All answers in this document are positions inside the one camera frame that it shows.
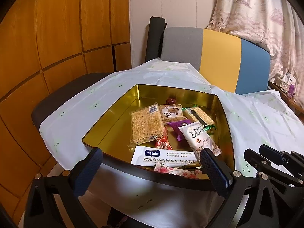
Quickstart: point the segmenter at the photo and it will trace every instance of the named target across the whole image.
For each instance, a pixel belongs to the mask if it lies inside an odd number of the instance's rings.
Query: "dark red candy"
[[[166,104],[167,105],[175,105],[176,104],[176,100],[174,99],[174,98],[168,98],[167,100],[166,100]]]

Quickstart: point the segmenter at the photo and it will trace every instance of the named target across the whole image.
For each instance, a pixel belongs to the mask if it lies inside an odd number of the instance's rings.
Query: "snack package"
[[[168,136],[164,136],[163,138],[159,138],[156,140],[155,143],[155,148],[157,149],[165,149],[165,150],[173,150],[173,148],[171,147],[169,141],[168,141]]]
[[[215,122],[200,107],[183,108],[183,111],[187,119],[192,122],[200,122],[205,131],[215,128]]]
[[[162,173],[179,175],[193,179],[204,179],[204,175],[201,170],[183,170],[183,169],[165,166],[162,163],[156,163],[154,170]]]
[[[206,133],[200,122],[194,122],[186,126],[179,127],[179,129],[188,141],[189,146],[193,150],[198,161],[200,161],[200,153],[203,148],[210,148],[215,156],[221,154],[221,149]]]
[[[166,135],[158,104],[132,112],[131,128],[130,146],[153,141]]]
[[[131,164],[140,166],[155,166],[156,163],[163,163],[165,166],[180,167],[196,163],[193,152],[156,149],[147,146],[136,146]]]
[[[191,124],[192,122],[189,119],[182,120],[182,121],[177,121],[177,122],[168,122],[168,125],[173,128],[175,133],[177,133],[177,140],[181,141],[185,139],[183,133],[178,129],[178,127],[182,127],[188,124]]]
[[[183,116],[182,106],[180,104],[160,105],[159,110],[164,124],[187,119]]]

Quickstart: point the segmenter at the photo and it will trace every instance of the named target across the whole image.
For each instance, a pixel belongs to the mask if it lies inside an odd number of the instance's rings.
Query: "bolt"
[[[240,177],[240,176],[241,176],[241,173],[240,173],[239,171],[235,170],[235,171],[233,172],[233,176],[235,176],[235,177]]]
[[[62,174],[64,177],[67,177],[67,176],[70,174],[70,171],[69,171],[69,170],[64,170],[61,174]]]
[[[39,179],[41,177],[41,174],[40,173],[37,173],[36,175],[35,175],[35,179]]]
[[[263,175],[262,175],[262,178],[263,178],[264,180],[267,180],[267,179],[268,179],[268,176],[267,176],[266,174],[263,174]]]

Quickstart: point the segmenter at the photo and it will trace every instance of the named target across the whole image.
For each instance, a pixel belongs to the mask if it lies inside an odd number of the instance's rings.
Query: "patterned curtain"
[[[270,53],[269,79],[297,78],[294,100],[304,107],[304,26],[287,0],[217,0],[208,29],[251,41]]]

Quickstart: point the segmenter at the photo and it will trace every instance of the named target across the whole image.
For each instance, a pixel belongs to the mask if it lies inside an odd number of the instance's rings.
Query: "purple wrapper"
[[[175,133],[177,133],[177,140],[181,141],[185,139],[183,133],[178,129],[178,127],[185,126],[188,124],[191,124],[192,122],[189,119],[182,120],[182,121],[177,121],[177,122],[168,122],[168,125],[173,128]]]

